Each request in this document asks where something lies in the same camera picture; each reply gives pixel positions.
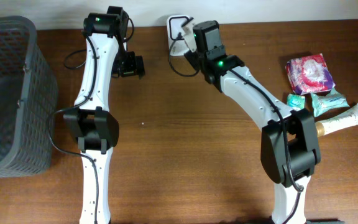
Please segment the teal pocket tissue pack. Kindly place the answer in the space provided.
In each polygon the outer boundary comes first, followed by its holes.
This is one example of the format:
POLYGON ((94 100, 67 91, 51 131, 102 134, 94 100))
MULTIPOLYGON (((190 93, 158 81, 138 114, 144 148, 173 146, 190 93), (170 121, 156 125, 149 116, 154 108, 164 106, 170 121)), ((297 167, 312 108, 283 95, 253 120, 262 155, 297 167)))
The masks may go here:
POLYGON ((302 95, 289 94, 287 96, 287 105, 295 110, 302 110, 305 108, 306 98, 302 95))

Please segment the red purple tissue pack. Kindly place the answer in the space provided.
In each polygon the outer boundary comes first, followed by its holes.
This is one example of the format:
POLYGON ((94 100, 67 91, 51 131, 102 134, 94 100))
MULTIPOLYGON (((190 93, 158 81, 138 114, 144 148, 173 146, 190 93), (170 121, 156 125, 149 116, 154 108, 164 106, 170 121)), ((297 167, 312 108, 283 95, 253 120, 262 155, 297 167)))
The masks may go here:
POLYGON ((291 59, 285 70, 296 95, 331 91, 336 86, 323 54, 291 59))

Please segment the teal wipes packet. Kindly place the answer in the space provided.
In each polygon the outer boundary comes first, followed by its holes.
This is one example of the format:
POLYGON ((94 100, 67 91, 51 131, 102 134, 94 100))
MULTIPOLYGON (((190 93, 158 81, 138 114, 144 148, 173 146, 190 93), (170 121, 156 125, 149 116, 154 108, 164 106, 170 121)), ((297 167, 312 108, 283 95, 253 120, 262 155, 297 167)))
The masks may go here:
POLYGON ((311 93, 311 99, 314 117, 318 117, 329 110, 349 107, 346 97, 334 88, 325 96, 311 93))

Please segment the white green cream tube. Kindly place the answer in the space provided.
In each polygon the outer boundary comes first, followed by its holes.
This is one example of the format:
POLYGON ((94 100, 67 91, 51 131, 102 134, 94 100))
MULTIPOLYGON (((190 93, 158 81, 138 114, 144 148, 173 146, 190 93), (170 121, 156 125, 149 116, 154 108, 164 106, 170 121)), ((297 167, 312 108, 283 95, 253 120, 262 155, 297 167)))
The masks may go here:
POLYGON ((358 126, 358 104, 335 117, 315 122, 315 126, 317 137, 358 126))

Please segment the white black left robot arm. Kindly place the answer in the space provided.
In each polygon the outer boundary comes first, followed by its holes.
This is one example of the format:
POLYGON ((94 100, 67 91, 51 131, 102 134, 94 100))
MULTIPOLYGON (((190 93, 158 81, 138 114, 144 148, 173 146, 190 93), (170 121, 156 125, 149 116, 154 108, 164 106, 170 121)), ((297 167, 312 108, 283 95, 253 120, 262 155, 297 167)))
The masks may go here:
POLYGON ((63 113, 77 142, 83 164, 83 206, 80 223, 110 223, 109 165, 119 140, 119 123, 109 112, 112 77, 143 77, 143 58, 127 49, 128 13, 110 6, 106 13, 84 19, 86 59, 79 94, 63 113))

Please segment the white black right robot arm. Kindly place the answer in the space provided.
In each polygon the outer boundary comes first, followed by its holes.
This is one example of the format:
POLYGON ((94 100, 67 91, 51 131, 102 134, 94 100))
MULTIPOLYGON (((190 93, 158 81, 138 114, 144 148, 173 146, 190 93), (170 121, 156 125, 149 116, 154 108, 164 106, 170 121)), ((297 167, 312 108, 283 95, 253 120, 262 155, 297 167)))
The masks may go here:
POLYGON ((185 57, 234 100, 261 131, 260 161, 274 184, 272 223, 306 223, 306 189, 321 161, 313 115, 274 97, 236 55, 226 53, 217 21, 182 24, 185 57))

